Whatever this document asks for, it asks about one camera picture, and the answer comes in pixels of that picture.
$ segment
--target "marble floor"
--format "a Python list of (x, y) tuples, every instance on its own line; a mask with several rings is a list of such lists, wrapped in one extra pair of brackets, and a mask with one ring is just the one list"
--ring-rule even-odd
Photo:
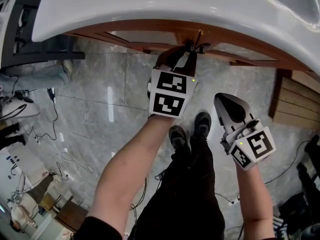
[[(59, 162), (62, 173), (69, 175), (65, 183), (76, 200), (89, 208), (105, 165), (148, 118), (147, 81), (158, 56), (134, 53), (123, 47), (88, 39), (80, 39), (77, 48), (86, 53), (86, 59), (74, 61), (70, 85), (55, 89), (57, 140), (52, 141), (46, 136), (37, 143), (31, 133), (25, 150), (39, 157), (48, 169), (57, 171), (56, 162)], [(190, 135), (196, 114), (201, 110), (211, 113), (208, 145), (213, 153), (216, 193), (229, 200), (236, 199), (238, 195), (235, 164), (219, 143), (224, 131), (214, 108), (216, 93), (232, 94), (247, 101), (262, 124), (269, 126), (277, 151), (259, 164), (265, 182), (283, 172), (295, 158), (300, 142), (310, 139), (311, 130), (275, 124), (268, 117), (275, 80), (274, 68), (232, 67), (225, 61), (200, 56), (196, 77), (199, 82), (192, 100), (184, 117), (175, 123)], [(29, 133), (33, 126), (38, 135), (49, 133), (54, 136), (52, 120), (56, 114), (46, 90), (33, 91), (30, 97), (40, 106), (41, 114), (37, 118), (23, 120), (25, 130)], [(9, 151), (22, 155), (16, 145), (11, 146)], [(154, 177), (169, 165), (173, 151), (166, 137), (148, 175), (146, 196), (137, 208), (138, 215), (155, 193), (158, 181)], [(302, 156), (300, 150), (297, 161)], [(267, 187), (275, 205), (285, 202), (301, 190), (295, 167)], [(225, 234), (233, 239), (238, 236), (243, 222), (240, 204), (230, 206), (225, 198), (216, 197), (225, 218)], [(134, 217), (130, 214), (127, 232), (130, 232), (133, 223)]]

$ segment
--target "wooden cabinet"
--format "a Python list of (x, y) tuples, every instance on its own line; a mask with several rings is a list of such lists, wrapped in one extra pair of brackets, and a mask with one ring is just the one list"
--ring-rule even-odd
[(110, 42), (140, 52), (165, 51), (191, 40), (210, 44), (207, 55), (233, 66), (273, 67), (307, 72), (310, 69), (285, 51), (251, 36), (190, 21), (135, 19), (101, 23), (67, 33)]

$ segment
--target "sneaker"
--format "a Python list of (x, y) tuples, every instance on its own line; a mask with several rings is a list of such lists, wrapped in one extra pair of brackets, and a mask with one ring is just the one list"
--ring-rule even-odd
[(169, 129), (169, 139), (174, 151), (177, 151), (187, 143), (186, 133), (179, 125), (174, 125)]
[(62, 66), (63, 66), (64, 71), (65, 71), (66, 74), (68, 75), (68, 77), (71, 77), (72, 70), (73, 70), (73, 68), (74, 68), (73, 63), (72, 63), (72, 60), (70, 60), (70, 59), (65, 59), (65, 60), (62, 62)]
[(208, 138), (211, 128), (211, 116), (207, 112), (199, 113), (194, 120), (193, 138)]

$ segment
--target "black clothing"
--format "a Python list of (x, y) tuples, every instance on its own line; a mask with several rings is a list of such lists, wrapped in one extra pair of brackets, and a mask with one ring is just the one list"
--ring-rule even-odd
[[(192, 138), (190, 144), (192, 152), (185, 145), (171, 156), (161, 187), (143, 209), (128, 240), (224, 239), (225, 220), (215, 196), (212, 153), (203, 138)], [(92, 220), (85, 219), (75, 240), (89, 238), (93, 232), (120, 239), (119, 233), (109, 233), (110, 225)]]
[(120, 233), (109, 224), (95, 217), (86, 217), (73, 236), (74, 240), (106, 239), (122, 240)]
[(11, 144), (14, 144), (16, 142), (22, 142), (22, 135), (6, 138), (6, 136), (8, 136), (18, 130), (19, 130), (18, 123), (10, 125), (4, 129), (0, 130), (0, 150), (2, 150), (5, 147), (8, 147)]

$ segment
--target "electrical wire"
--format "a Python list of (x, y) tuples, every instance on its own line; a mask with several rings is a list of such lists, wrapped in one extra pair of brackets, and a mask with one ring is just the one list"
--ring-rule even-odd
[(298, 146), (297, 149), (296, 149), (295, 158), (294, 158), (294, 160), (292, 161), (292, 163), (289, 165), (289, 167), (288, 167), (287, 169), (285, 169), (285, 170), (284, 170), (280, 175), (278, 175), (277, 177), (275, 177), (275, 178), (273, 178), (272, 180), (269, 180), (269, 181), (267, 181), (266, 183), (264, 183), (265, 185), (266, 185), (266, 184), (269, 184), (269, 183), (271, 183), (271, 182), (273, 182), (273, 181), (275, 181), (275, 180), (278, 179), (278, 178), (280, 178), (282, 175), (284, 175), (284, 174), (293, 166), (293, 164), (295, 163), (295, 161), (296, 161), (297, 158), (298, 158), (299, 149), (300, 149), (301, 145), (302, 145), (303, 143), (306, 143), (306, 142), (309, 142), (309, 140), (305, 140), (305, 141), (303, 141), (303, 142), (301, 142), (301, 143), (299, 144), (299, 146)]
[(13, 95), (14, 92), (15, 92), (15, 86), (16, 86), (18, 80), (19, 80), (19, 76), (17, 75), (17, 76), (11, 76), (11, 77), (12, 78), (16, 78), (16, 81), (14, 82), (13, 87), (12, 87), (12, 95)]
[(59, 163), (59, 162), (56, 162), (56, 166), (58, 167), (58, 170), (59, 170), (59, 173), (60, 173), (60, 174), (57, 173), (57, 175), (59, 175), (59, 176), (61, 177), (61, 179), (66, 182), (66, 181), (69, 179), (68, 174), (66, 174), (66, 175), (65, 175), (66, 178), (64, 178), (64, 177), (62, 176), (60, 163)]
[(159, 186), (160, 186), (160, 183), (162, 182), (162, 179), (160, 179), (160, 181), (159, 181), (159, 184), (158, 184), (158, 186), (157, 186), (157, 188), (156, 188), (156, 191), (155, 192), (157, 192), (158, 191), (158, 189), (159, 189)]
[(34, 130), (34, 127), (33, 127), (33, 126), (31, 127), (30, 132), (27, 133), (26, 129), (22, 126), (22, 128), (23, 128), (23, 130), (24, 130), (24, 132), (25, 132), (26, 135), (29, 136), (29, 135), (33, 132), (35, 139), (37, 139), (37, 138), (41, 139), (41, 138), (43, 138), (44, 136), (48, 135), (48, 137), (49, 137), (52, 141), (56, 141), (56, 140), (57, 140), (57, 134), (56, 134), (56, 129), (55, 129), (55, 122), (58, 120), (58, 112), (57, 112), (57, 109), (56, 109), (55, 102), (54, 102), (53, 100), (52, 100), (52, 102), (53, 102), (53, 108), (54, 108), (55, 115), (56, 115), (56, 118), (52, 121), (52, 128), (53, 128), (53, 132), (54, 132), (54, 138), (52, 138), (48, 133), (45, 133), (45, 134), (43, 134), (42, 136), (37, 135), (36, 132), (35, 132), (35, 130)]
[(226, 198), (225, 196), (223, 196), (222, 194), (219, 194), (219, 193), (216, 193), (216, 192), (214, 192), (214, 194), (216, 194), (216, 195), (218, 195), (218, 196), (220, 196), (220, 197), (222, 197), (222, 198), (224, 198), (225, 200), (227, 200), (229, 203), (231, 203), (232, 205), (235, 203), (234, 201), (230, 201), (228, 198)]
[[(51, 150), (48, 150), (45, 146), (43, 146), (43, 148), (44, 148), (47, 152), (51, 153), (52, 156), (57, 157), (57, 158), (60, 158), (60, 159), (62, 159), (62, 160), (65, 161), (65, 162), (73, 163), (73, 164), (74, 164), (74, 167), (75, 167), (75, 170), (76, 170), (77, 172), (78, 172), (78, 170), (77, 170), (76, 164), (77, 164), (79, 167), (81, 167), (81, 168), (83, 168), (84, 170), (86, 170), (88, 173), (92, 174), (92, 175), (94, 175), (94, 174), (96, 173), (95, 169), (94, 169), (90, 164), (87, 164), (86, 167), (83, 166), (82, 164), (78, 163), (78, 162), (77, 162), (69, 153), (67, 153), (67, 152), (60, 152), (58, 149), (56, 149), (56, 150), (58, 151), (58, 153), (56, 153), (56, 152), (53, 152), (53, 151), (51, 151)], [(66, 155), (68, 155), (68, 157), (70, 157), (70, 158), (72, 159), (72, 161), (64, 159), (64, 158), (61, 156), (61, 154), (66, 154)], [(85, 179), (82, 177), (82, 175), (81, 175), (79, 172), (78, 172), (78, 174), (81, 176), (81, 178), (82, 178), (82, 180), (83, 180), (82, 182), (78, 182), (78, 183), (84, 183), (84, 182), (86, 182)]]
[(36, 91), (37, 89), (33, 89), (33, 90), (25, 90), (23, 94), (28, 94), (28, 93), (31, 93), (33, 91)]
[(13, 200), (16, 198), (16, 196), (19, 196), (19, 195), (22, 195), (22, 194), (27, 193), (28, 191), (26, 191), (26, 190), (31, 189), (34, 185), (36, 185), (36, 184), (39, 183), (39, 182), (42, 182), (45, 178), (47, 178), (47, 177), (49, 177), (49, 176), (58, 175), (58, 176), (60, 176), (60, 177), (63, 179), (60, 163), (59, 163), (59, 162), (56, 162), (56, 166), (58, 167), (58, 170), (59, 170), (60, 174), (57, 174), (55, 171), (53, 171), (53, 173), (50, 173), (50, 174), (44, 176), (43, 178), (39, 179), (37, 182), (35, 182), (35, 183), (32, 184), (31, 186), (29, 186), (29, 187), (27, 187), (26, 189), (24, 189), (23, 191), (19, 192), (18, 190), (16, 190), (16, 191), (13, 193), (13, 195), (11, 196), (10, 201), (13, 202)]
[(8, 119), (11, 119), (11, 118), (14, 118), (16, 117), (17, 115), (19, 115), (20, 113), (22, 113), (27, 107), (27, 104), (23, 104), (21, 106), (19, 106), (18, 108), (16, 108), (15, 110), (11, 111), (10, 113), (8, 114), (5, 114), (4, 116), (0, 117), (0, 120), (7, 117), (7, 116), (10, 116), (13, 112), (17, 111), (17, 110), (20, 110), (18, 113), (16, 113), (15, 115), (12, 115), (10, 117), (7, 117), (5, 118), (4, 120), (8, 120)]
[(21, 192), (16, 193), (16, 192), (17, 192), (17, 190), (16, 190), (15, 193), (12, 195), (10, 201), (12, 202), (12, 201), (15, 199), (16, 196), (19, 196), (19, 195), (21, 195), (21, 194), (27, 193), (28, 191), (26, 191), (26, 190), (30, 189), (31, 187), (33, 187), (34, 185), (36, 185), (38, 182), (43, 181), (43, 180), (44, 180), (46, 177), (48, 177), (48, 176), (49, 176), (49, 174), (48, 174), (47, 176), (39, 179), (36, 183), (32, 184), (31, 186), (27, 187), (26, 189), (24, 189), (24, 190), (21, 191)]
[(58, 120), (58, 112), (56, 110), (56, 105), (55, 105), (55, 102), (52, 101), (53, 103), (53, 108), (54, 108), (54, 111), (55, 111), (55, 114), (56, 114), (56, 118), (52, 121), (52, 128), (53, 128), (53, 132), (54, 132), (54, 138), (52, 138), (48, 133), (45, 133), (43, 134), (42, 136), (39, 136), (39, 135), (36, 135), (35, 131), (33, 130), (35, 136), (37, 138), (43, 138), (44, 136), (48, 135), (48, 137), (52, 140), (52, 141), (56, 141), (57, 140), (57, 134), (56, 134), (56, 130), (55, 130), (55, 122)]
[(144, 179), (144, 188), (143, 188), (142, 196), (141, 196), (141, 198), (139, 199), (139, 201), (138, 201), (138, 203), (137, 203), (136, 205), (131, 204), (130, 211), (136, 209), (136, 208), (137, 208), (139, 205), (141, 205), (141, 203), (144, 201), (145, 196), (146, 196), (146, 192), (147, 192), (147, 185), (148, 185), (148, 178), (145, 177), (145, 179)]
[(242, 235), (242, 231), (244, 231), (244, 227), (245, 227), (245, 224), (243, 223), (242, 227), (241, 227), (241, 231), (240, 231), (239, 237), (238, 237), (238, 240), (240, 240), (240, 237)]

